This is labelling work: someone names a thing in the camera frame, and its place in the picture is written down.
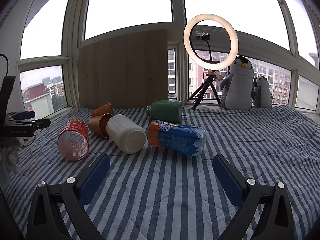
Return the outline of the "left gloved hand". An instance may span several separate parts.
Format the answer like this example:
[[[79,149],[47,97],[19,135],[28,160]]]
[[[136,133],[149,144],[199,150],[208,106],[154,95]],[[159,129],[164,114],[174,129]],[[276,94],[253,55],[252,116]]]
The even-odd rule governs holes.
[[[10,183],[12,172],[17,173],[19,162],[18,152],[23,148],[22,138],[1,138],[1,190],[4,191]]]

